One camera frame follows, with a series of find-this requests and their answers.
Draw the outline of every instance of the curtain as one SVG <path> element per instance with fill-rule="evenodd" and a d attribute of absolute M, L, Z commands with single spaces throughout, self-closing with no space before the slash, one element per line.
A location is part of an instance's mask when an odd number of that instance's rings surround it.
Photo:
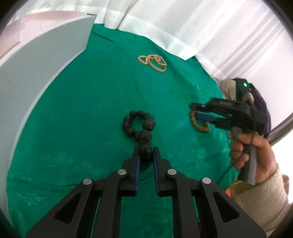
<path fill-rule="evenodd" d="M 195 56 L 217 80 L 248 77 L 284 31 L 262 0 L 29 0 L 12 21 L 42 11 L 97 14 L 95 23 L 145 36 L 184 60 Z"/>

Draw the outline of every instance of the gray handle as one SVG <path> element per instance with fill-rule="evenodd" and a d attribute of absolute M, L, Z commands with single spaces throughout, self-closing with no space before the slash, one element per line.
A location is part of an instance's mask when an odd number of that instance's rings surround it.
<path fill-rule="evenodd" d="M 242 129 L 233 127 L 232 132 L 234 139 L 238 140 L 238 134 L 243 133 Z M 238 179 L 255 185 L 255 175 L 256 175 L 256 166 L 257 166 L 257 148 L 252 144 L 243 144 L 244 150 L 243 153 L 248 154 L 249 160 L 244 164 L 244 167 L 240 170 Z"/>

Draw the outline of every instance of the triangular cutout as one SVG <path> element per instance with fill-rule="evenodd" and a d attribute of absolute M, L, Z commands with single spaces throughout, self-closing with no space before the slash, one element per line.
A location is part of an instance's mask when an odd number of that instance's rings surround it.
<path fill-rule="evenodd" d="M 239 217 L 239 213 L 218 193 L 213 192 L 223 222 L 229 222 Z"/>
<path fill-rule="evenodd" d="M 56 215 L 54 216 L 55 219 L 62 221 L 66 224 L 70 224 L 80 198 L 80 193 L 75 194 L 74 197 L 56 213 Z"/>

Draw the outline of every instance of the green velvet cloth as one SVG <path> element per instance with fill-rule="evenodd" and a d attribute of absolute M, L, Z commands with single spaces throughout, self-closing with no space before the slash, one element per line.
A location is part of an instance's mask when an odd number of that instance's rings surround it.
<path fill-rule="evenodd" d="M 162 56 L 166 72 L 137 60 L 148 54 Z M 145 37 L 94 25 L 86 51 L 53 81 L 22 131 L 7 180 L 13 226 L 24 237 L 84 178 L 121 168 L 137 145 L 121 128 L 132 110 L 154 115 L 151 145 L 174 169 L 218 181 L 230 161 L 227 132 L 196 131 L 188 108 L 211 97 L 221 91 L 195 58 L 184 61 Z M 141 123 L 134 127 L 141 130 Z M 221 188 L 236 177 L 230 170 Z M 172 219 L 171 198 L 156 196 L 153 168 L 144 168 L 138 196 L 122 200 L 120 237 L 172 238 Z"/>

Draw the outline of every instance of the sleeve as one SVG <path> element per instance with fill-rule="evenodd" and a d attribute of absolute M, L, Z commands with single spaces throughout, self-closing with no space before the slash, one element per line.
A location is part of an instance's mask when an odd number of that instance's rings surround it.
<path fill-rule="evenodd" d="M 276 173 L 261 185 L 238 182 L 231 188 L 231 195 L 265 232 L 277 227 L 291 205 L 284 190 L 279 166 Z"/>
<path fill-rule="evenodd" d="M 236 82 L 234 80 L 224 80 L 221 90 L 226 99 L 236 100 Z"/>

